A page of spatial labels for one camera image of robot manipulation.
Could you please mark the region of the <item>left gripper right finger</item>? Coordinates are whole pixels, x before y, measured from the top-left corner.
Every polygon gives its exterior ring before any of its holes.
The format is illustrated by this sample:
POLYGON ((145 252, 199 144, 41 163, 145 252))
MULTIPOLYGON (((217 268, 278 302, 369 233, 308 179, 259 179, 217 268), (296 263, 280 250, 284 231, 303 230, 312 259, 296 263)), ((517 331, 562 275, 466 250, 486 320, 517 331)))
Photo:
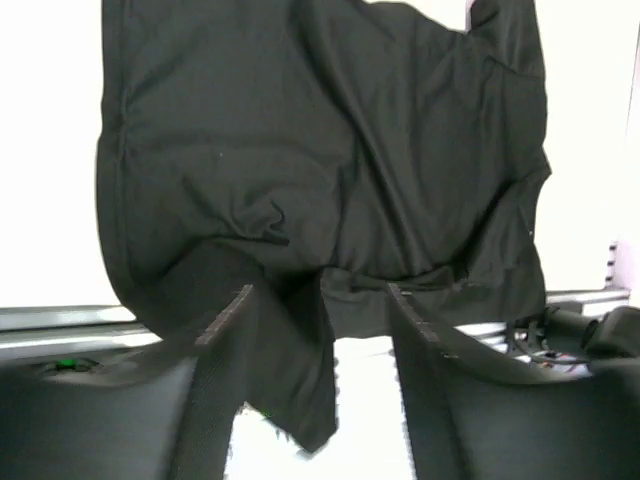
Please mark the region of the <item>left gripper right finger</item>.
POLYGON ((396 285, 389 320, 420 479, 635 479, 639 358, 571 376, 510 358, 396 285))

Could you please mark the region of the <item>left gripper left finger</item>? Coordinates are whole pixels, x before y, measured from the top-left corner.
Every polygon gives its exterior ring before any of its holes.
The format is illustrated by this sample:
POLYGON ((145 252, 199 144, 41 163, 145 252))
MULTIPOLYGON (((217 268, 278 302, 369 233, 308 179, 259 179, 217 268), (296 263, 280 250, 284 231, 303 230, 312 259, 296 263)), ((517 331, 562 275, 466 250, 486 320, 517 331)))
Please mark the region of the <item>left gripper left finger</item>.
POLYGON ((1 374, 5 479, 220 479, 244 401, 255 291, 94 369, 1 374))

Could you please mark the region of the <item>black t shirt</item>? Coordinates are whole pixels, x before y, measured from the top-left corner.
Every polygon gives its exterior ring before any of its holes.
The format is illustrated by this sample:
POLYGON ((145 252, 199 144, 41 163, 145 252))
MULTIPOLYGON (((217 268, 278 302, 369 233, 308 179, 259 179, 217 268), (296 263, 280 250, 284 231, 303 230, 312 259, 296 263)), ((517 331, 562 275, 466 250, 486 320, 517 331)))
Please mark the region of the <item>black t shirt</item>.
POLYGON ((252 285, 248 403, 308 451, 335 432, 332 342, 385 332, 396 283, 454 324, 540 312, 550 167, 531 1, 466 32, 399 3, 106 1, 103 258, 167 336, 252 285))

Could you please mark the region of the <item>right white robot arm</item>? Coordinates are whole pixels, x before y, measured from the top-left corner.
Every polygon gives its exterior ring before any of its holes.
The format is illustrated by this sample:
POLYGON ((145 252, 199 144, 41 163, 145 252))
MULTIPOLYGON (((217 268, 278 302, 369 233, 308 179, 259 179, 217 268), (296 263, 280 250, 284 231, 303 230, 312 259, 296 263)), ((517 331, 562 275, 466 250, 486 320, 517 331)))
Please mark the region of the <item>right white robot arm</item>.
POLYGON ((552 304, 507 328, 507 354, 563 373, 587 370, 594 361, 639 357, 639 310, 619 306, 586 316, 576 302, 552 304))

